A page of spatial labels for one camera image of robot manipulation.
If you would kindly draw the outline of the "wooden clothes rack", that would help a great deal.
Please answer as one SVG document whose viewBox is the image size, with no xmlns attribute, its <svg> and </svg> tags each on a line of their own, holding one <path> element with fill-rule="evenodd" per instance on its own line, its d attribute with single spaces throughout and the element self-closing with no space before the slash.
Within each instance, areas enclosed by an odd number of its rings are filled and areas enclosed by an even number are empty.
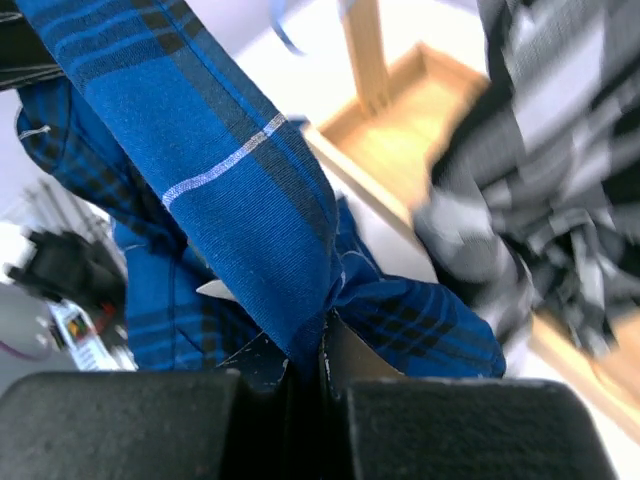
<svg viewBox="0 0 640 480">
<path fill-rule="evenodd" d="M 426 196 L 428 171 L 453 126 L 486 85 L 483 35 L 469 14 L 436 1 L 362 1 L 330 45 L 331 62 L 346 48 L 357 83 L 387 87 L 387 103 L 364 109 L 345 100 L 303 134 L 309 146 L 407 240 L 410 210 Z M 617 327 L 620 345 L 593 359 L 580 353 L 560 323 L 533 319 L 529 349 L 632 438 L 639 435 L 639 317 Z"/>
</svg>

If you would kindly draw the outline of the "light blue hanger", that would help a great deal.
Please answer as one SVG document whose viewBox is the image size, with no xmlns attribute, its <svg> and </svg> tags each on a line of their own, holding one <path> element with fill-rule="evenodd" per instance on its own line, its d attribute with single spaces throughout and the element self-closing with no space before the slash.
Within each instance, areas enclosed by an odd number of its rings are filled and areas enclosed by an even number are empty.
<svg viewBox="0 0 640 480">
<path fill-rule="evenodd" d="M 286 49 L 296 55 L 305 56 L 306 53 L 301 50 L 290 38 L 284 29 L 284 17 L 287 12 L 287 0 L 270 0 L 269 1 L 269 15 L 270 25 L 273 32 L 283 43 Z"/>
</svg>

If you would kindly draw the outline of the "blue plaid shirt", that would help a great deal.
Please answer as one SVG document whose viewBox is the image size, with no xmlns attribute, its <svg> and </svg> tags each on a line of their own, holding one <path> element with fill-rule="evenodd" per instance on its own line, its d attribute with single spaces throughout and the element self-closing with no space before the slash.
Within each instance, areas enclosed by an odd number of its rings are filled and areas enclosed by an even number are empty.
<svg viewBox="0 0 640 480">
<path fill-rule="evenodd" d="M 18 9 L 194 250 L 302 377 L 339 312 L 411 377 L 499 378 L 489 325 L 446 287 L 387 275 L 301 132 L 183 1 Z"/>
</svg>

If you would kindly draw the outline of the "black white checkered shirt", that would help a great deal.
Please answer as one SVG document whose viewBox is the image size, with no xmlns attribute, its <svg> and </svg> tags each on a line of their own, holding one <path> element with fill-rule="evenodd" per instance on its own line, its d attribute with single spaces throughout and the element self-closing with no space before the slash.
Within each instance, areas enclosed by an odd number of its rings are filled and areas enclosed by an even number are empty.
<svg viewBox="0 0 640 480">
<path fill-rule="evenodd" d="M 639 5 L 482 1 L 488 88 L 413 226 L 501 342 L 551 313 L 601 356 L 639 305 Z"/>
</svg>

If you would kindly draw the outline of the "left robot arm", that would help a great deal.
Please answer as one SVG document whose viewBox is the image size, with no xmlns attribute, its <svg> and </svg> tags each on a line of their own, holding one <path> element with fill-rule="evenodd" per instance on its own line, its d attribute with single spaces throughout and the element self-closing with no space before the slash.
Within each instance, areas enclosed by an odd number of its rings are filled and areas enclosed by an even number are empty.
<svg viewBox="0 0 640 480">
<path fill-rule="evenodd" d="M 87 310 L 122 308 L 126 281 L 105 244 L 71 231 L 31 231 L 31 251 L 16 265 L 6 264 L 8 279 L 29 293 Z"/>
</svg>

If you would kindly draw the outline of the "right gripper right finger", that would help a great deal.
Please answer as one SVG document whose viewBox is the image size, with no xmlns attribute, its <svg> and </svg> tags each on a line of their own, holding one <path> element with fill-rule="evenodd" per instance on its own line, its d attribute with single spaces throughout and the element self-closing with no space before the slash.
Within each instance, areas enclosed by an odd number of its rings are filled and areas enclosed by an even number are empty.
<svg viewBox="0 0 640 480">
<path fill-rule="evenodd" d="M 613 479 L 582 401 L 546 380 L 412 379 L 336 314 L 319 351 L 326 479 Z"/>
</svg>

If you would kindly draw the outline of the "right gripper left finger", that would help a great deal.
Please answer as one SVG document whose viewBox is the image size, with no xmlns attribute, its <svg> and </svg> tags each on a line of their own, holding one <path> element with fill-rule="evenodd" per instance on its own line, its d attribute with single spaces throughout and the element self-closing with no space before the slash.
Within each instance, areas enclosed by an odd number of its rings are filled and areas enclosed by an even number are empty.
<svg viewBox="0 0 640 480">
<path fill-rule="evenodd" d="M 278 479 L 290 376 L 265 336 L 209 371 L 27 376 L 1 398 L 1 475 Z"/>
</svg>

